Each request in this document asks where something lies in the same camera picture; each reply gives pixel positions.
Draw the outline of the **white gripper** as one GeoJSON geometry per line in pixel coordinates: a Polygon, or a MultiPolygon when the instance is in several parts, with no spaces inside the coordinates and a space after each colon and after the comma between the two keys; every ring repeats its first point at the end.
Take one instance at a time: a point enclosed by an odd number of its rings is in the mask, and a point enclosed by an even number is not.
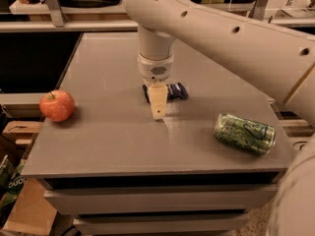
{"type": "Polygon", "coordinates": [[[138,68],[145,85],[153,118],[161,120],[165,116],[167,103],[167,86],[164,82],[173,71],[174,53],[138,53],[138,68]]]}

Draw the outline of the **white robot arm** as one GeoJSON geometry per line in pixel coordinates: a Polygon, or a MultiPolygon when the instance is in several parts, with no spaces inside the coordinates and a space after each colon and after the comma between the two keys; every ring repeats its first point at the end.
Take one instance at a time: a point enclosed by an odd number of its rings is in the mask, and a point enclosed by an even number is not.
{"type": "MultiPolygon", "coordinates": [[[[309,124],[315,124],[315,40],[310,34],[196,5],[123,0],[150,33],[167,33],[210,57],[309,124]]],[[[293,160],[274,200],[266,236],[314,236],[315,147],[293,160]]]]}

